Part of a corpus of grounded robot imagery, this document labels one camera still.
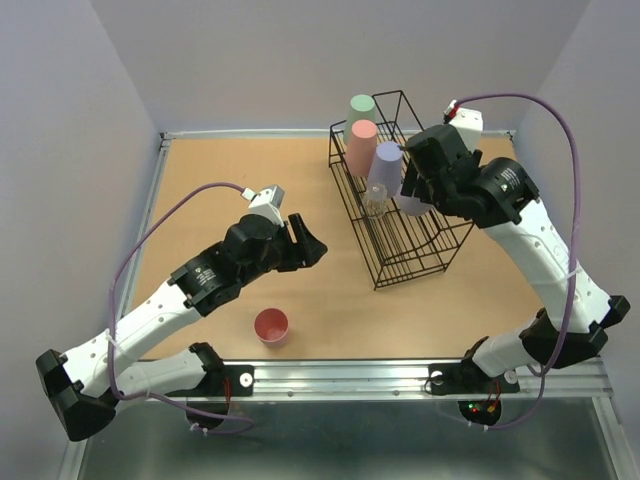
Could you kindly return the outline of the red plastic cup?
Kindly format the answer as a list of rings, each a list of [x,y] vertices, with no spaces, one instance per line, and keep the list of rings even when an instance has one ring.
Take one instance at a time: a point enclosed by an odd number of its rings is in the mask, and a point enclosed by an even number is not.
[[[280,348],[287,341],[288,318],[277,308],[265,309],[255,317],[254,332],[266,347]]]

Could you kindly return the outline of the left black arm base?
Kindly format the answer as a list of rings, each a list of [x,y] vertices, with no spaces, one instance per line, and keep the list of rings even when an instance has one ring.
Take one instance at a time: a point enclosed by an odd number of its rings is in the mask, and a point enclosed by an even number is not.
[[[182,390],[189,397],[250,397],[253,395],[255,368],[250,364],[226,364],[221,370],[206,373],[193,388]]]

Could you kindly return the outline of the clear plastic cup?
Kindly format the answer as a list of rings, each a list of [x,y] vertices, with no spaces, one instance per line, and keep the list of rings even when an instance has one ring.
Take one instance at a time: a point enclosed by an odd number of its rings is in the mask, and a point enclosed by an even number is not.
[[[381,183],[369,183],[363,195],[363,208],[370,219],[383,217],[387,212],[387,190]]]

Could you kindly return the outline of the salmon pink plastic cup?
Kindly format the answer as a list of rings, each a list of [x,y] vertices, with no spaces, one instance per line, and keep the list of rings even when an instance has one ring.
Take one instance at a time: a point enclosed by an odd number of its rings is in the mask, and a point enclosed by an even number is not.
[[[355,121],[347,142],[345,161],[352,175],[367,177],[377,148],[377,125],[371,120]]]

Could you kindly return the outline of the mint green plastic cup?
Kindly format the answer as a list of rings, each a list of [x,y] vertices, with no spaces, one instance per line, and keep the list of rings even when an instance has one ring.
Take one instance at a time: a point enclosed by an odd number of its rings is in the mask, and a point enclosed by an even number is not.
[[[376,122],[376,103],[369,95],[357,94],[350,99],[343,130],[343,141],[345,144],[349,142],[353,124],[359,120]]]

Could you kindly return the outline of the large lavender plastic cup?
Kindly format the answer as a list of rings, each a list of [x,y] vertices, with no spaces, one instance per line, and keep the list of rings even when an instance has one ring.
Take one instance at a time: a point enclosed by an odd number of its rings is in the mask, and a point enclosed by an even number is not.
[[[368,183],[383,185],[387,196],[394,197],[401,189],[403,163],[403,151],[397,143],[380,143],[375,150],[367,178]]]

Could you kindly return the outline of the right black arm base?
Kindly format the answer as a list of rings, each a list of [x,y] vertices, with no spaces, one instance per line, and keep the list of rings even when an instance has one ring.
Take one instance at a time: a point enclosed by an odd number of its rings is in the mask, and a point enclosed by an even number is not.
[[[425,390],[436,396],[518,393],[518,381],[509,383],[504,376],[489,377],[472,363],[438,362],[428,367]]]

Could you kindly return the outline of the small lavender plastic cup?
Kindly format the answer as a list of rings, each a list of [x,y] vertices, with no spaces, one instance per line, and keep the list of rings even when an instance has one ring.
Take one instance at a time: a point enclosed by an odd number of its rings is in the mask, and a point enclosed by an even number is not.
[[[399,210],[408,216],[422,216],[434,209],[433,205],[424,203],[419,198],[404,195],[397,195],[395,202]]]

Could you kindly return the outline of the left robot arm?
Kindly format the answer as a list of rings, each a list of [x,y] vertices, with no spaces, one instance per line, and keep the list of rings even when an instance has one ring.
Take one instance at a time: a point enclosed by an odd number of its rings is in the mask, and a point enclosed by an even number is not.
[[[49,349],[36,369],[69,440],[86,440],[103,430],[126,402],[167,399],[195,392],[228,398],[246,394],[240,372],[229,372],[219,354],[197,342],[170,358],[143,355],[173,333],[239,297],[243,287],[271,272],[310,268],[327,246],[298,214],[283,225],[247,214],[223,240],[180,266],[142,304],[84,344]]]

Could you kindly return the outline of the black wire dish rack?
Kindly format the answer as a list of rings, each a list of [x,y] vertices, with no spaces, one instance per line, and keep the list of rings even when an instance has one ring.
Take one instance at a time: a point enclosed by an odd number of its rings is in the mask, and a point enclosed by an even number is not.
[[[402,145],[423,129],[406,95],[392,90],[369,95],[376,103],[377,142]],[[366,216],[363,195],[368,181],[350,173],[343,141],[345,120],[329,127],[328,166],[337,184],[359,248],[376,289],[448,269],[469,236],[473,223],[431,210],[408,216],[387,198],[387,212],[377,219]]]

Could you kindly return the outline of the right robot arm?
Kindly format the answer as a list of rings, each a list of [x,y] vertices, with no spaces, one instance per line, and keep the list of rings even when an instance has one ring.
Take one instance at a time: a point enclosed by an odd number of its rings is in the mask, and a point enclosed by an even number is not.
[[[409,157],[403,193],[472,221],[503,248],[543,304],[529,325],[477,341],[443,383],[482,390],[521,366],[562,369],[596,357],[630,303],[581,268],[524,167],[507,157],[483,164],[481,151],[450,124],[413,135],[403,149]]]

